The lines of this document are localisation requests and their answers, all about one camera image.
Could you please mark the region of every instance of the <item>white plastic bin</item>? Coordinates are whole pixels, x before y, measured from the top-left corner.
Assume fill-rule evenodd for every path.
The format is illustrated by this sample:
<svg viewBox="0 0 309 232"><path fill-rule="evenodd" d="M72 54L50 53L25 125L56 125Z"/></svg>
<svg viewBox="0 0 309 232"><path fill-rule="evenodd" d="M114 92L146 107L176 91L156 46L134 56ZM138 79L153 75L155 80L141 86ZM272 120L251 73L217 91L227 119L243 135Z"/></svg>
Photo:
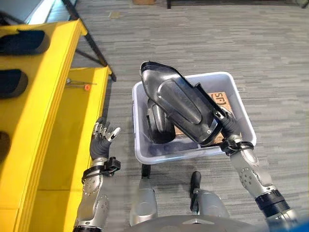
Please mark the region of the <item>white plastic bin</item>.
<svg viewBox="0 0 309 232"><path fill-rule="evenodd" d="M192 85L201 83L207 93L225 92L234 116L240 126L243 140L249 141L253 145L256 144L256 135L231 74L227 72L211 72L186 76L186 78ZM219 146L201 148L189 138L174 139L166 144L154 144L148 137L146 120L148 97L144 91L142 82L136 83L133 87L132 97L135 156L139 162L156 164L173 160L224 154Z"/></svg>

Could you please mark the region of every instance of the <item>yellow table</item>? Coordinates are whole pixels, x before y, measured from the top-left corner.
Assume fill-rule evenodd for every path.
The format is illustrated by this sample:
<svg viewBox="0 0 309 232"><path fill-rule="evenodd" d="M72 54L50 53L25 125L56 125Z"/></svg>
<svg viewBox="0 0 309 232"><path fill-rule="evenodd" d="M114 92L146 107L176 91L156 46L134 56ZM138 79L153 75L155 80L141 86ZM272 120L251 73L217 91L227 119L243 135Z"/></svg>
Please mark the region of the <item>yellow table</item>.
<svg viewBox="0 0 309 232"><path fill-rule="evenodd" d="M5 232L71 231L111 70L70 70L79 37L87 33L79 20L0 27L16 29L44 30L51 43L40 55L0 56L1 70L21 69L29 80L19 97L0 100L0 131L11 138L0 164L0 224ZM89 92L65 88L67 77L96 85ZM57 230L47 226L56 221L62 221Z"/></svg>

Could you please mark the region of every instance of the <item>metal rod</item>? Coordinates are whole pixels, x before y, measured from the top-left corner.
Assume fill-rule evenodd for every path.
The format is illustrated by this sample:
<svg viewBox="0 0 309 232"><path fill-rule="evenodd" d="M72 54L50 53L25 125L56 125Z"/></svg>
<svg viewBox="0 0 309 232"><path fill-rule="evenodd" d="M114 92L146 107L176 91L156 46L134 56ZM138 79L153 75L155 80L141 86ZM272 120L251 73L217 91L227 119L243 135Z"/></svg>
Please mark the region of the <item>metal rod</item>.
<svg viewBox="0 0 309 232"><path fill-rule="evenodd" d="M86 58L88 58L88 59L94 61L95 63L98 63L98 64L101 65L101 62L100 62L98 59L96 59L96 58L94 58L93 56L87 54L86 52L83 52L83 51L79 50L78 48L75 50L75 52L76 52L77 54L79 54L79 55L81 55L81 56L83 56L83 57L86 57Z"/></svg>
<svg viewBox="0 0 309 232"><path fill-rule="evenodd" d="M91 49L94 51L94 53L97 55L100 64L103 65L103 67L106 67L108 65L106 59L104 58L103 54L101 53L100 49L98 48L96 42L93 40L93 37L91 36L89 29L87 28L87 26L85 25L84 21L81 19L81 17L79 16L79 14L77 13L75 7L73 6L73 4L70 2L70 0L62 0L63 4L65 5L65 7L67 8L69 14L71 15L72 19L77 20L80 19L81 22L83 23L84 27L87 29L88 33L84 36L88 42L88 44L90 45ZM115 75L111 74L112 80L116 81Z"/></svg>

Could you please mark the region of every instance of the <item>black wrist strap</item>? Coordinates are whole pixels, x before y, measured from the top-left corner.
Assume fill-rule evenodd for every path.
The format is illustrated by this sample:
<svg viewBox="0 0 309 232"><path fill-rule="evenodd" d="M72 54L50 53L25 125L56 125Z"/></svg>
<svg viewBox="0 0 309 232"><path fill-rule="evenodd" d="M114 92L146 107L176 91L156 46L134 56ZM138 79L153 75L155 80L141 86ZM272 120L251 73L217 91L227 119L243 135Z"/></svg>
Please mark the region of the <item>black wrist strap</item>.
<svg viewBox="0 0 309 232"><path fill-rule="evenodd" d="M254 149L254 146L250 142L241 141L238 143L235 143L234 140L223 140L223 142L220 144L220 148L223 152L225 152L227 155L233 154L236 151L242 151L246 149Z"/></svg>
<svg viewBox="0 0 309 232"><path fill-rule="evenodd" d="M104 162L104 165L96 165L85 170L82 177L82 184L84 184L87 178L91 178L97 175L113 176L116 171L120 170L120 168L121 162L116 160L116 157L110 157L108 161Z"/></svg>

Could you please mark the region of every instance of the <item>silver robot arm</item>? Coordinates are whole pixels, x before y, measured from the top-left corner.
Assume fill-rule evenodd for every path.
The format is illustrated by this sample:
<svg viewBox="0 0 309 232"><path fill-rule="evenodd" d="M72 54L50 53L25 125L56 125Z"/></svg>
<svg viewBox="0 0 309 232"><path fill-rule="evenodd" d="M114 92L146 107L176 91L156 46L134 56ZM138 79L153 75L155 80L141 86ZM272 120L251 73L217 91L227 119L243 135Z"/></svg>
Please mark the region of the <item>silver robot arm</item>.
<svg viewBox="0 0 309 232"><path fill-rule="evenodd" d="M225 140L221 148L230 157L242 185L264 213L270 230L293 227L297 223L295 211L273 185L269 173L259 166L253 145L242 140L234 117L220 112L216 112L215 116L223 126Z"/></svg>
<svg viewBox="0 0 309 232"><path fill-rule="evenodd" d="M109 158L110 144L119 134L120 128L103 128L99 118L93 130L90 144L91 167L82 177L83 196L78 207L73 232L102 232L108 213L108 197L103 188L103 176L113 176L120 169L120 162L115 157Z"/></svg>

